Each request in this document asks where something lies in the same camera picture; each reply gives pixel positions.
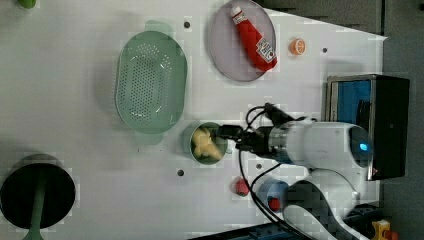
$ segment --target green plastic basket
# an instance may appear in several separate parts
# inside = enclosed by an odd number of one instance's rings
[[[140,133],[169,130],[184,109],[187,60],[171,32],[169,25],[148,21],[146,31],[131,38],[119,58],[116,108]]]

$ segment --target ketchup bottle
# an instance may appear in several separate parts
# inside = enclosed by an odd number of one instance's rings
[[[240,7],[234,7],[231,15],[240,33],[241,42],[255,67],[264,72],[273,68],[277,64],[277,57],[271,44],[247,19]]]

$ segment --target black cable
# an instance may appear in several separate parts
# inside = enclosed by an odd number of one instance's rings
[[[275,168],[277,168],[278,165],[281,165],[281,164],[277,164],[271,170],[268,169],[267,172],[262,173],[262,176],[264,176],[266,173],[268,173],[268,172],[274,170]],[[287,224],[286,222],[284,222],[283,220],[281,220],[281,218],[279,218],[275,213],[273,213],[271,211],[271,209],[269,209],[268,207],[266,207],[265,204],[262,202],[262,200],[260,200],[259,197],[256,195],[256,193],[253,191],[252,186],[249,184],[249,182],[247,181],[246,176],[244,175],[243,164],[242,164],[242,161],[241,161],[241,151],[239,151],[239,167],[240,167],[241,176],[242,176],[243,180],[245,181],[245,184],[246,184],[247,188],[249,189],[249,192],[250,192],[250,195],[252,196],[253,202],[259,208],[259,210],[265,215],[265,217],[267,217],[273,224],[277,225],[278,227],[282,227],[285,231],[290,232],[290,233],[293,233],[296,236],[305,238],[304,235],[300,234],[292,226],[290,226],[289,224]]]
[[[271,172],[272,170],[274,170],[274,169],[276,169],[277,167],[279,167],[279,166],[281,166],[281,163],[278,163],[278,164],[276,164],[274,167],[272,167],[272,168],[270,168],[270,169],[268,169],[268,170],[266,170],[265,172],[263,172],[263,173],[261,173],[261,174],[259,174],[254,180],[253,180],[253,182],[252,182],[252,185],[251,185],[251,187],[252,187],[252,189],[253,189],[253,186],[255,186],[255,183],[260,179],[260,178],[262,178],[263,176],[265,176],[265,174],[267,174],[267,173],[269,173],[269,172]]]
[[[250,109],[247,114],[246,114],[246,123],[247,123],[247,127],[245,129],[245,131],[247,132],[250,128],[251,125],[253,124],[253,122],[261,115],[263,115],[265,113],[265,110],[259,112],[257,115],[255,115],[255,117],[253,117],[253,119],[251,121],[249,121],[249,115],[257,110],[257,109],[264,109],[265,107],[263,106],[258,106],[258,107],[254,107],[252,109]],[[242,164],[242,160],[241,160],[241,151],[239,151],[239,166],[240,166],[240,173],[243,177],[243,180],[247,186],[247,188],[249,189],[249,192],[251,193],[253,202],[255,203],[255,205],[257,206],[257,208],[259,208],[259,210],[265,215],[265,217],[267,217],[273,224],[277,225],[278,227],[283,227],[284,230],[286,230],[287,232],[293,233],[299,237],[305,237],[304,235],[301,235],[296,229],[294,229],[292,226],[290,226],[289,224],[287,224],[285,221],[281,220],[280,217],[278,217],[274,212],[271,211],[271,209],[269,209],[268,207],[265,206],[265,204],[259,199],[259,197],[256,195],[256,193],[253,191],[253,186],[254,184],[261,178],[263,177],[265,174],[271,172],[272,170],[276,169],[277,167],[279,167],[281,165],[277,164],[274,167],[268,169],[267,171],[261,173],[259,176],[257,176],[253,182],[252,185],[249,184],[249,182],[247,181],[246,176],[244,175],[244,170],[243,170],[243,164]]]
[[[251,114],[253,111],[258,110],[258,109],[265,109],[265,107],[264,107],[264,106],[258,106],[258,107],[251,108],[249,111],[247,111],[247,113],[246,113],[246,124],[247,124],[247,125],[249,125],[249,116],[250,116],[250,114]]]
[[[252,119],[252,121],[250,121],[250,122],[247,122],[247,129],[249,129],[249,128],[251,128],[251,126],[252,126],[252,123],[258,118],[258,117],[260,117],[261,115],[263,115],[265,113],[265,111],[261,111],[261,112],[259,112],[256,116],[254,116],[253,117],[253,119]]]

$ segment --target white tabletop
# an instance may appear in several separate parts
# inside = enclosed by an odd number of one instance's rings
[[[227,79],[205,45],[207,24],[225,2],[39,0],[26,11],[0,1],[1,176],[22,157],[44,152],[62,160],[78,183],[72,216],[45,230],[45,239],[187,239],[264,223],[249,198],[230,191],[239,176],[236,154],[201,166],[181,152],[184,128],[195,120],[240,124],[265,102],[321,118],[327,76],[382,71],[384,38],[269,11],[279,64],[250,83]],[[175,29],[189,63],[184,115],[155,146],[143,145],[121,121],[113,99],[119,53],[150,19]],[[304,56],[288,53],[295,37],[306,40]],[[247,158],[251,177],[263,171],[256,163],[275,164]],[[289,183],[304,174],[301,167],[278,172]],[[378,184],[370,189],[365,202],[378,200]],[[25,231],[1,223],[1,239],[23,238]]]

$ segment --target blue light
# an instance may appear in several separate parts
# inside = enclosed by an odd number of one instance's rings
[[[368,151],[368,145],[365,143],[359,144],[359,148],[361,148],[362,151]]]

